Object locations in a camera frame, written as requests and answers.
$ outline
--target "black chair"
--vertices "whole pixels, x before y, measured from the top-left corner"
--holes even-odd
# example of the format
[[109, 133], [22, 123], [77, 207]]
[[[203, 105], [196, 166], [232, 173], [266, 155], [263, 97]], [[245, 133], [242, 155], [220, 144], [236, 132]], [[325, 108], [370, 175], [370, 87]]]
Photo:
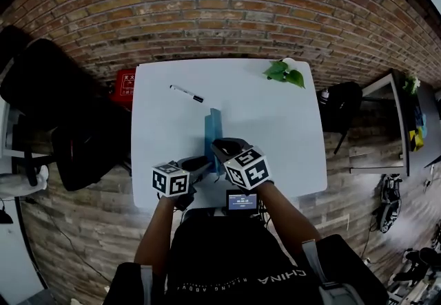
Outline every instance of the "black chair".
[[337, 154], [354, 116], [361, 106], [362, 90], [354, 82], [340, 83], [328, 89], [329, 97], [326, 104], [319, 101], [320, 117], [324, 132], [338, 132], [342, 135], [334, 154]]
[[[4, 41], [0, 34], [0, 44]], [[99, 95], [99, 86], [46, 39], [17, 46], [1, 97], [22, 112], [32, 127], [51, 130], [53, 155], [25, 159], [28, 178], [42, 162], [57, 162], [69, 191], [98, 182], [130, 153], [131, 113]]]

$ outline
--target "red box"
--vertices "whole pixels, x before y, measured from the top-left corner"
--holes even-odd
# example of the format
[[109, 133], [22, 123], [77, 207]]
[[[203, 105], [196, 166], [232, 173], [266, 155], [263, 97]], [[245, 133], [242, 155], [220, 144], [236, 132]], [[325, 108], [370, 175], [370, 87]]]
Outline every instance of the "red box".
[[136, 69], [119, 70], [116, 75], [115, 93], [112, 100], [132, 110]]

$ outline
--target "green plant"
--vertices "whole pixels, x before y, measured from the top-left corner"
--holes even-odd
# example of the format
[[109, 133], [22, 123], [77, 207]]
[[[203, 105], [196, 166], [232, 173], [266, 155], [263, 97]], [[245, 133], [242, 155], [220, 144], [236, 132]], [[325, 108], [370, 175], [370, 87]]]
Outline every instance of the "green plant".
[[280, 82], [290, 82], [301, 88], [305, 88], [303, 75], [295, 70], [289, 69], [288, 64], [283, 61], [271, 61], [271, 66], [263, 73], [269, 80]]

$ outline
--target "black t-shirt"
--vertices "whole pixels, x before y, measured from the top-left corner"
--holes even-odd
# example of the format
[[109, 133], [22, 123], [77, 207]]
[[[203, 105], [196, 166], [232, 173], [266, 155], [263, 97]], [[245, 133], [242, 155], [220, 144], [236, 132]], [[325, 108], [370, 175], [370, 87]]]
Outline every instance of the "black t-shirt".
[[[151, 287], [151, 278], [141, 277], [139, 265], [120, 265], [104, 305], [121, 303], [124, 298], [135, 305], [150, 304], [144, 298], [151, 296], [146, 289]], [[293, 304], [297, 297], [307, 299], [308, 304], [322, 303], [309, 267], [293, 265], [261, 222], [195, 217], [177, 228], [169, 253], [167, 292], [161, 302]]]

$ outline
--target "person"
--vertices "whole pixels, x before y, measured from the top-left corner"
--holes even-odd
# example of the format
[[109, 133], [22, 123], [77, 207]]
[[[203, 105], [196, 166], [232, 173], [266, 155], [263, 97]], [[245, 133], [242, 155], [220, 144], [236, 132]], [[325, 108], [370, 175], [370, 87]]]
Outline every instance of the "person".
[[272, 182], [256, 189], [296, 264], [257, 218], [196, 214], [177, 228], [170, 247], [175, 200], [163, 196], [134, 262], [118, 267], [104, 305], [293, 304], [296, 298], [303, 304], [302, 296], [322, 304], [316, 278], [299, 257], [302, 243], [319, 241], [319, 232]]

